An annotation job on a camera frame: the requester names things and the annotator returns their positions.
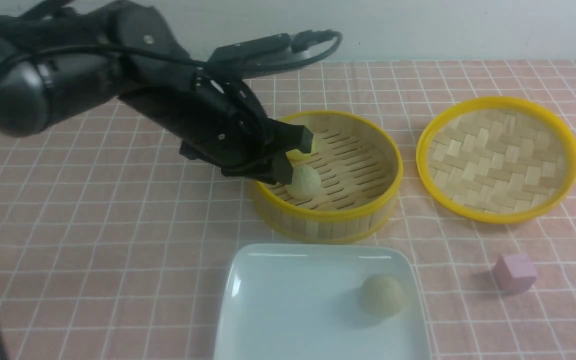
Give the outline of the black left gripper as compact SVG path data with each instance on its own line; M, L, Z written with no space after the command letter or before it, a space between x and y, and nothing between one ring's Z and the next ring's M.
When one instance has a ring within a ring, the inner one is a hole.
M135 85L119 100L182 141L179 153L268 185L291 184L286 156L313 150L304 125L272 120L253 91L229 76L189 75L167 83Z

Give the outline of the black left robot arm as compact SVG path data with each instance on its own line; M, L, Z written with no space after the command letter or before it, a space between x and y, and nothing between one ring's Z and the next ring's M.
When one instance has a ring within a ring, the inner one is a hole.
M192 64L154 7L119 0L85 14L0 16L0 134L38 135L112 99L226 177L288 184L288 153L313 149L313 133L270 118L237 71Z

